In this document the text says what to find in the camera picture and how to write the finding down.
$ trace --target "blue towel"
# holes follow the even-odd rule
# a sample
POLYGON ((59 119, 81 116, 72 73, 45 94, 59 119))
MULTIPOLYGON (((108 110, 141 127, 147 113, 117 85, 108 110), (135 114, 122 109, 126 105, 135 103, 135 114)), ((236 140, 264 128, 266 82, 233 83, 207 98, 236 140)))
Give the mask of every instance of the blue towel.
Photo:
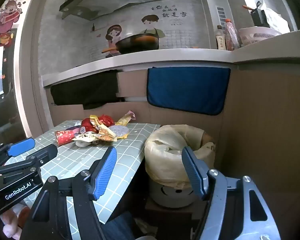
POLYGON ((157 107, 217 115, 224 106, 229 77, 229 68, 149 68, 147 100, 157 107))

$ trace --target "green shirt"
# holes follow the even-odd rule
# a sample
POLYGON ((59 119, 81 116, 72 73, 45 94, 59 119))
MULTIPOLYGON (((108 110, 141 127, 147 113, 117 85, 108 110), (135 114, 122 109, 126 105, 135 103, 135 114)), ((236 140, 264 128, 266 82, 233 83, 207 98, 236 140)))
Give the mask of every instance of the green shirt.
POLYGON ((158 36, 159 38, 163 38, 165 37, 166 35, 164 35, 163 31, 162 30, 159 30, 159 29, 146 29, 140 33, 151 33, 151 34, 155 34, 155 30, 157 30, 157 33, 158 33, 158 36))

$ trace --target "frying pan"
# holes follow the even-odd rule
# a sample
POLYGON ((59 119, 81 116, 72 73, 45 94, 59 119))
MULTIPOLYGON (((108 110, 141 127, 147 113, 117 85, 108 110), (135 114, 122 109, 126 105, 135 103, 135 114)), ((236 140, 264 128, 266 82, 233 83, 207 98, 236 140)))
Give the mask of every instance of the frying pan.
POLYGON ((132 52, 139 52, 144 50, 159 49, 159 39, 156 34, 141 33, 129 36, 118 41, 115 46, 106 48, 102 53, 117 50, 121 54, 127 54, 132 52))

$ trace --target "blue gripper pad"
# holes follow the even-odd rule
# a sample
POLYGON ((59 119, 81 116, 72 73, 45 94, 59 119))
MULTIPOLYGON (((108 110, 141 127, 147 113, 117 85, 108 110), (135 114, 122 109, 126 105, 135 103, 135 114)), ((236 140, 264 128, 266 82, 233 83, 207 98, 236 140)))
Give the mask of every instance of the blue gripper pad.
POLYGON ((13 144, 8 150, 8 155, 11 157, 16 157, 22 153, 30 151, 35 146, 35 140, 33 138, 25 139, 21 142, 13 144))
POLYGON ((206 195, 204 190, 203 177, 200 174, 200 170, 198 169, 196 163, 197 161, 201 161, 204 163, 204 165, 206 165, 205 162, 202 160, 198 160, 190 147, 183 148, 181 158, 194 193, 201 199, 203 199, 206 195))
POLYGON ((98 166, 96 167, 95 172, 97 172, 97 176, 94 178, 94 172, 91 176, 91 179, 95 180, 93 191, 93 196, 95 200, 98 200, 105 193, 116 162, 117 150, 114 147, 110 146, 106 150, 98 166))

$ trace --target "trash bag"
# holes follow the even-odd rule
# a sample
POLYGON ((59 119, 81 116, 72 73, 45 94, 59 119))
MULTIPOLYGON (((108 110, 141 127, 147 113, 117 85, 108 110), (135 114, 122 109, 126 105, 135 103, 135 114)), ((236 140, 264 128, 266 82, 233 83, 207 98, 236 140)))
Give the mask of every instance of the trash bag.
POLYGON ((185 146, 190 146, 198 159, 213 168, 215 144, 210 135, 186 124, 164 125, 145 143, 146 172, 150 178, 175 189, 191 187, 181 160, 185 146))

